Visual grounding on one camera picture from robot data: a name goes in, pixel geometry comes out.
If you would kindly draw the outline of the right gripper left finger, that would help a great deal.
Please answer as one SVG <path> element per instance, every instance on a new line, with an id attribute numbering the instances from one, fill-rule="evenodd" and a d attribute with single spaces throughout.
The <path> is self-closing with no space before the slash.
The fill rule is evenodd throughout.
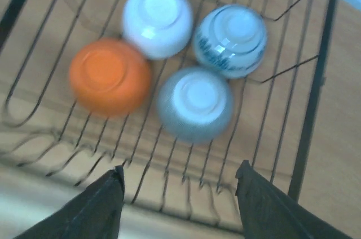
<path id="1" fill-rule="evenodd" d="M 117 238 L 124 196 L 124 169 L 119 165 L 17 238 Z"/>

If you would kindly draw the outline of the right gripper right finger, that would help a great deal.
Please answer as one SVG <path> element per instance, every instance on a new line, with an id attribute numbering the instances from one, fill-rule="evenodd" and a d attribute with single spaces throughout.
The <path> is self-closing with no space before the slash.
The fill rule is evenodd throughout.
<path id="1" fill-rule="evenodd" d="M 349 238 L 304 209 L 256 172 L 249 161 L 236 172 L 236 194 L 245 238 Z"/>

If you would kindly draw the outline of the grey scale pattern bowl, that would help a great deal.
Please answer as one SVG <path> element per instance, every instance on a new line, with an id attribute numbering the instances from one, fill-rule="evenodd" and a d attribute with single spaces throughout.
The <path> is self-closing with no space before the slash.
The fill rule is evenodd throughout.
<path id="1" fill-rule="evenodd" d="M 173 73 L 159 89 L 156 109 L 163 128 L 177 139 L 205 144 L 230 123 L 234 97 L 230 85 L 203 67 Z"/>

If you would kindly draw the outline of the orange bowl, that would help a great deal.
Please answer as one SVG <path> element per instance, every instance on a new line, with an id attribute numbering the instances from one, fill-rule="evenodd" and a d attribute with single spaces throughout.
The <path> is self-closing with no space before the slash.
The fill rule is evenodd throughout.
<path id="1" fill-rule="evenodd" d="M 102 38 L 83 47 L 69 66 L 69 83 L 77 102 L 103 117 L 138 109 L 149 94 L 152 70 L 131 44 Z"/>

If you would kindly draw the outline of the blue floral porcelain bowl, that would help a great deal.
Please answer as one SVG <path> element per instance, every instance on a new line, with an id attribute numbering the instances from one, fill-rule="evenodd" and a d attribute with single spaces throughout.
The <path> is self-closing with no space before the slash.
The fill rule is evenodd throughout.
<path id="1" fill-rule="evenodd" d="M 195 29 L 192 46 L 199 64 L 228 79 L 243 78 L 261 64 L 267 47 L 261 15 L 238 4 L 218 7 Z"/>

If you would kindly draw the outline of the plain white bowl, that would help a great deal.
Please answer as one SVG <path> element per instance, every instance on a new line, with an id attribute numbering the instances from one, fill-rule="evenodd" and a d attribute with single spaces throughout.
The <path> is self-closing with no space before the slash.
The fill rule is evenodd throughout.
<path id="1" fill-rule="evenodd" d="M 192 36 L 193 11 L 188 0 L 127 0 L 123 37 L 151 60 L 182 51 Z"/>

